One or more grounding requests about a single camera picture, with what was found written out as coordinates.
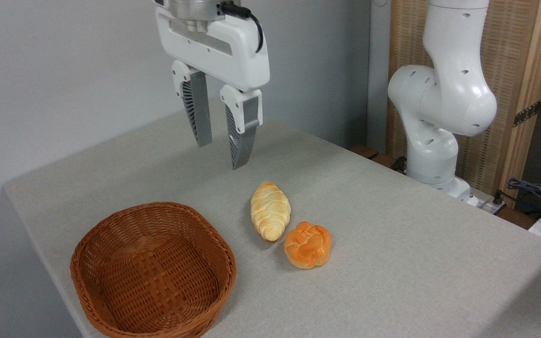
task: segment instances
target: pale yellow bread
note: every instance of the pale yellow bread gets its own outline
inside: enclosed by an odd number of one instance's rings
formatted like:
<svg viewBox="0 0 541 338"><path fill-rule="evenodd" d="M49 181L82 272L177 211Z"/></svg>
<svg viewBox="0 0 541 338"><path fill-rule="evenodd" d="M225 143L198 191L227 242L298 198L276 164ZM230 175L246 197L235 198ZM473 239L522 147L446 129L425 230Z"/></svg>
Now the pale yellow bread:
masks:
<svg viewBox="0 0 541 338"><path fill-rule="evenodd" d="M289 223L292 208L283 191L273 182L262 182L250 201L254 229L265 240L279 239Z"/></svg>

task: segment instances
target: white wall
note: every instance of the white wall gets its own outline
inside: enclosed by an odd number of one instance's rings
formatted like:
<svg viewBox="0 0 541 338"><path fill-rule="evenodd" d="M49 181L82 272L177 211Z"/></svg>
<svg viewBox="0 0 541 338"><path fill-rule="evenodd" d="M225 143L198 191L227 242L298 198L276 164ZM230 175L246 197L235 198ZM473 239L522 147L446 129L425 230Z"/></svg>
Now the white wall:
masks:
<svg viewBox="0 0 541 338"><path fill-rule="evenodd" d="M363 143L369 1L243 5L268 39L265 116ZM0 337L79 335L1 188L182 110L153 10L148 0L0 1Z"/></svg>

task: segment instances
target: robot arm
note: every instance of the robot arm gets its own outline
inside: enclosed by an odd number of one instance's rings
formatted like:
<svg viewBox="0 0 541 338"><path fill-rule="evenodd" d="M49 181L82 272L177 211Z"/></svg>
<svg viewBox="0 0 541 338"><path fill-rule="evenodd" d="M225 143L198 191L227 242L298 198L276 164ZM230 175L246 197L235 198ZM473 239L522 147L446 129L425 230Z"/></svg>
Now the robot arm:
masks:
<svg viewBox="0 0 541 338"><path fill-rule="evenodd" d="M427 12L423 46L433 60L435 79L419 110L425 121L460 135L482 133L496 116L496 97L479 59L488 3L432 0Z"/></svg>
<svg viewBox="0 0 541 338"><path fill-rule="evenodd" d="M226 83L225 103L233 169L249 160L262 124L262 93L270 79L262 29L249 9L218 0L154 0L162 45L176 58L172 76L200 147L212 142L206 76Z"/></svg>
<svg viewBox="0 0 541 338"><path fill-rule="evenodd" d="M475 136L496 116L479 60L489 0L430 0L423 45L434 69L404 66L389 81L408 141L406 174L466 200L468 184L455 178L458 144L452 133Z"/></svg>

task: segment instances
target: wicker basket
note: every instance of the wicker basket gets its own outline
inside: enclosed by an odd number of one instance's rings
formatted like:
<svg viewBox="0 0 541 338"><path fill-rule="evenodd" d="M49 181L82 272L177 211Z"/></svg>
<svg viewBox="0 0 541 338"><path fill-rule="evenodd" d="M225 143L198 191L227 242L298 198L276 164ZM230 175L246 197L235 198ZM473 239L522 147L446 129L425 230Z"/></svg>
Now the wicker basket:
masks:
<svg viewBox="0 0 541 338"><path fill-rule="evenodd" d="M113 338L199 337L235 283L231 248L196 210L130 207L79 242L70 272L86 317Z"/></svg>

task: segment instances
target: bread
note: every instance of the bread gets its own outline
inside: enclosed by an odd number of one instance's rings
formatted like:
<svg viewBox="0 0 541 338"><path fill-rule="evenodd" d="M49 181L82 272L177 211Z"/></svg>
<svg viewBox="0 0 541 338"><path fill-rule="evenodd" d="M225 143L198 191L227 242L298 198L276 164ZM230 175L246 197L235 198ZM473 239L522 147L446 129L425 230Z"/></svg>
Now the bread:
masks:
<svg viewBox="0 0 541 338"><path fill-rule="evenodd" d="M265 240L279 239L289 223L292 208L283 191L273 182L262 182L249 203L254 229Z"/></svg>
<svg viewBox="0 0 541 338"><path fill-rule="evenodd" d="M320 225L301 222L289 231L283 248L290 263L296 268L311 269L329 261L331 234Z"/></svg>

